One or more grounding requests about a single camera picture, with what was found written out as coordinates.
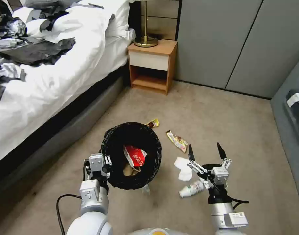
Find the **nightstand drawer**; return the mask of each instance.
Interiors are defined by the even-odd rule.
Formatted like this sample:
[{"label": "nightstand drawer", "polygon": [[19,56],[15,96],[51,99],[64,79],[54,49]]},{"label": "nightstand drawer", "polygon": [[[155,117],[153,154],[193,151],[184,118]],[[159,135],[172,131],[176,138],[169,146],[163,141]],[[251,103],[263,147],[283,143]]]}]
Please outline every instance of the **nightstand drawer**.
[{"label": "nightstand drawer", "polygon": [[168,71],[168,55],[129,51],[130,65]]}]

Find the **carpet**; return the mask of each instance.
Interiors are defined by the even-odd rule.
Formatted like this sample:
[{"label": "carpet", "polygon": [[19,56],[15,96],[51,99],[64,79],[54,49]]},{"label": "carpet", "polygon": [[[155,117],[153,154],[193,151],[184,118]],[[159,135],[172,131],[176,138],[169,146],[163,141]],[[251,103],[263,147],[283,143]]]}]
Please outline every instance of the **carpet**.
[{"label": "carpet", "polygon": [[[114,234],[148,227],[215,233],[208,192],[184,199],[178,195],[187,183],[178,180],[173,163],[187,153],[168,139],[169,129],[192,144],[201,165],[221,162],[217,142],[232,159],[228,194],[250,201],[237,208],[249,221],[242,232],[299,234],[299,196],[270,101],[182,82],[174,82],[167,96],[126,88],[86,136],[0,196],[0,234],[60,234],[56,200],[62,194],[78,194],[83,159],[99,151],[105,131],[154,118],[160,121],[154,129],[162,145],[160,170],[149,184],[149,195],[110,186],[108,219]],[[76,198],[61,200],[66,230],[78,216],[80,203]]]}]

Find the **brass lamp base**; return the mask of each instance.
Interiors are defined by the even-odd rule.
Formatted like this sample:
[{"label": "brass lamp base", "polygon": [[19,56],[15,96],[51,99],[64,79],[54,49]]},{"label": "brass lamp base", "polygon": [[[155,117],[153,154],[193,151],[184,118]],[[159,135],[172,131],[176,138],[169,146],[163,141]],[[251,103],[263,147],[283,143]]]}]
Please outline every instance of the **brass lamp base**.
[{"label": "brass lamp base", "polygon": [[139,47],[153,47],[158,45],[158,39],[153,37],[147,37],[147,42],[145,42],[144,37],[140,37],[134,40],[134,45]]}]

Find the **bed frame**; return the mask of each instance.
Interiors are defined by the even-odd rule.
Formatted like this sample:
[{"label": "bed frame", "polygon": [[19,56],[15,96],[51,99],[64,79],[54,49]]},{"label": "bed frame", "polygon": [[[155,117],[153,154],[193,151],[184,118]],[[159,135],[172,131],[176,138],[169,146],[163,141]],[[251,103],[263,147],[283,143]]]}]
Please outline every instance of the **bed frame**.
[{"label": "bed frame", "polygon": [[[141,32],[141,5],[130,4],[129,25]],[[95,83],[0,161],[0,193],[83,137],[129,84],[128,65]]]}]

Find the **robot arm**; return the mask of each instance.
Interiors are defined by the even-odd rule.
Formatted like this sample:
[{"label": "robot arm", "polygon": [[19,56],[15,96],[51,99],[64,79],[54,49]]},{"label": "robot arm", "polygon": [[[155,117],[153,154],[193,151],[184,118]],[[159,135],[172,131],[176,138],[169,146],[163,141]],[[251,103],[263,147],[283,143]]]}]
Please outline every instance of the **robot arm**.
[{"label": "robot arm", "polygon": [[229,178],[228,168],[232,162],[226,157],[225,151],[217,143],[221,164],[206,164],[199,165],[195,161],[192,146],[189,145],[189,160],[190,167],[202,179],[204,188],[209,191],[208,203],[212,205],[212,219],[214,225],[218,229],[236,229],[248,224],[246,216],[243,212],[235,213],[234,209],[241,203],[249,203],[234,199],[228,196],[226,190],[227,180]]},{"label": "robot arm", "polygon": [[107,178],[112,162],[102,153],[93,154],[84,160],[83,181],[80,188],[82,203],[81,216],[70,225],[67,235],[112,235],[112,226],[108,223],[109,207]]}]

